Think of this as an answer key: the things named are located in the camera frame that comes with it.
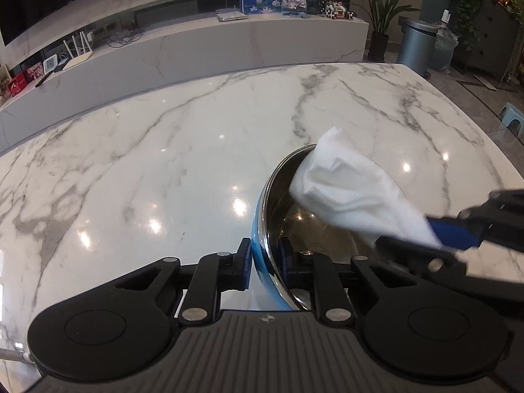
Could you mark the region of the grey pedal trash bin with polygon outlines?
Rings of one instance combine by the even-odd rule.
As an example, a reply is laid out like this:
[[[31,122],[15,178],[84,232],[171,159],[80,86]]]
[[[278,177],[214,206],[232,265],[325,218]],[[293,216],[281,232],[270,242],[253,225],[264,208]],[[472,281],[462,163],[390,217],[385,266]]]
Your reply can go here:
[[[422,20],[408,19],[402,31],[403,37],[397,63],[424,76],[433,54],[438,27]]]

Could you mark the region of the white marble tv console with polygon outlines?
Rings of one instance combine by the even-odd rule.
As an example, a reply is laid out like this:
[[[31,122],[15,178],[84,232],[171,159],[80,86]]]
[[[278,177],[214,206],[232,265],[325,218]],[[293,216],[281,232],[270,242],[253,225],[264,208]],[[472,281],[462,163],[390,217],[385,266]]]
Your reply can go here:
[[[190,20],[147,32],[29,86],[1,108],[7,151],[66,119],[171,84],[236,71],[312,63],[360,62],[365,20],[263,14],[220,22]]]

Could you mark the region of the blue plastic stool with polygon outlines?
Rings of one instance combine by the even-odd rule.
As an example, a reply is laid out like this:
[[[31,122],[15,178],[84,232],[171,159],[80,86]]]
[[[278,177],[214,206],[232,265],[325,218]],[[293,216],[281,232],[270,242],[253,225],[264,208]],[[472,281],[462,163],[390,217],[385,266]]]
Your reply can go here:
[[[517,108],[516,105],[513,105],[511,102],[506,102],[498,117],[504,127],[508,129],[510,129],[511,126],[515,127],[517,136],[520,138],[523,137],[524,115],[523,111]]]

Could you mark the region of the blue stainless steel bowl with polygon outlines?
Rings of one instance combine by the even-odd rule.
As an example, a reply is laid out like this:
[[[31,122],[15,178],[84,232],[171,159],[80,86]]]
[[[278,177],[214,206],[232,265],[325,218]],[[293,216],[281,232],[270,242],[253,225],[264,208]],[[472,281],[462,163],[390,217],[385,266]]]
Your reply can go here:
[[[356,255],[377,259],[362,236],[330,226],[303,209],[290,195],[290,184],[302,161],[315,148],[306,145],[287,155],[267,180],[257,202],[251,230],[251,254],[257,275],[281,309],[310,309],[310,294],[290,288],[284,271],[294,254],[325,254],[335,264]]]

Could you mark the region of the white wifi router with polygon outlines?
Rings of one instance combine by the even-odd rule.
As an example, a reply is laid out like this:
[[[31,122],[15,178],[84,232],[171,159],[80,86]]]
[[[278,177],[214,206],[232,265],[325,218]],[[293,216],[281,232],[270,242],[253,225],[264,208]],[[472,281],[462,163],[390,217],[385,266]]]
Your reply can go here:
[[[68,41],[64,39],[62,43],[66,48],[65,62],[61,64],[64,70],[84,63],[93,55],[91,43],[83,31],[72,35]]]

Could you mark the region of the small digital clock display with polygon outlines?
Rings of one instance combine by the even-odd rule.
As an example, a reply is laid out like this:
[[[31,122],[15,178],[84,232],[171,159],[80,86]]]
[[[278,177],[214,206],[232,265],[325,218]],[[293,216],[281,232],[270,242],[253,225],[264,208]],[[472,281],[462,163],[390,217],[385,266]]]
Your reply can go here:
[[[52,73],[54,69],[59,65],[59,58],[57,54],[52,55],[43,62],[43,68],[45,74]]]

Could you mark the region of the water jug with pump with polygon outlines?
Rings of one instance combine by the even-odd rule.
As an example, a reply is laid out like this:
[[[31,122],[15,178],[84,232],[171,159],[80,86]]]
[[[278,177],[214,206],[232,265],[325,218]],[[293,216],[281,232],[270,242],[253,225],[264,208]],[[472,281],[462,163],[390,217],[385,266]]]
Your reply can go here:
[[[448,72],[455,48],[458,46],[458,37],[449,29],[450,12],[444,10],[437,25],[436,39],[433,46],[429,67],[434,71]]]

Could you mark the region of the potted green leaf plant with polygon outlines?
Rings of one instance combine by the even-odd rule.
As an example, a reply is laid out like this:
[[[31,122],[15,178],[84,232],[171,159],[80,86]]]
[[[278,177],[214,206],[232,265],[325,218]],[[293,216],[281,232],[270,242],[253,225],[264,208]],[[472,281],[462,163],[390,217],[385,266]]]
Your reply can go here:
[[[388,30],[393,19],[405,12],[419,11],[412,4],[402,4],[402,0],[365,0],[365,5],[353,3],[368,15],[372,26],[368,48],[368,59],[383,62],[389,43]]]

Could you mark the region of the stacked grey notebooks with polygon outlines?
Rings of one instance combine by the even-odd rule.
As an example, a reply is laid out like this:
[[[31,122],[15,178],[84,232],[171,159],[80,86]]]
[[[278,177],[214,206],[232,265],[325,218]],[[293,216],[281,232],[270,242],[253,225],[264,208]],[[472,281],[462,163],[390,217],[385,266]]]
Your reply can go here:
[[[245,20],[248,16],[236,8],[217,9],[215,16],[219,22]]]

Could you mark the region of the red gift box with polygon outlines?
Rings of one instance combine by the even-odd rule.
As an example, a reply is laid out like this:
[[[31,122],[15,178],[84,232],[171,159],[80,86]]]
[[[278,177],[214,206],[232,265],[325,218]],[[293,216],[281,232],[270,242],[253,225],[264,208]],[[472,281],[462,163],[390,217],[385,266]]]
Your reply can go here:
[[[23,92],[26,89],[27,85],[28,83],[26,75],[23,72],[20,72],[17,75],[14,75],[11,81],[8,82],[7,90],[11,97],[15,97],[21,92]]]

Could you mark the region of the panda figurines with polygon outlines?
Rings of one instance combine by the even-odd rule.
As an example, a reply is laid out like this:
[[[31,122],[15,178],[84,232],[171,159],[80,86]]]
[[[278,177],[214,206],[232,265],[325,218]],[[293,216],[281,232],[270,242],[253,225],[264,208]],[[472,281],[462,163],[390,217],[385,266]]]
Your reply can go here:
[[[321,15],[331,20],[353,20],[356,17],[354,11],[350,11],[341,2],[336,1],[324,1]]]

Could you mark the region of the white paper towel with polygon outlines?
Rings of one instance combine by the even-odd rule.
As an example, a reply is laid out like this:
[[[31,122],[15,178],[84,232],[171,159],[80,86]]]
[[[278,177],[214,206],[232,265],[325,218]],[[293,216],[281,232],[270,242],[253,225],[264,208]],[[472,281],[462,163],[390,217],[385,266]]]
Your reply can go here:
[[[369,244],[385,236],[443,247],[424,213],[337,127],[326,131],[299,164],[290,195],[323,223],[359,233]]]

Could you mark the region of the dark grey drawer cabinet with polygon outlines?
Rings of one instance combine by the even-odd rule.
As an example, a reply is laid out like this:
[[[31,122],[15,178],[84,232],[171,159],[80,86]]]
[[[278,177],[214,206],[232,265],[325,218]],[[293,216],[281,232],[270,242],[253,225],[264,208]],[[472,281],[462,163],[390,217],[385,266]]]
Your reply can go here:
[[[466,54],[466,66],[500,80],[519,34],[519,22],[496,0],[483,0],[474,19],[478,39]]]

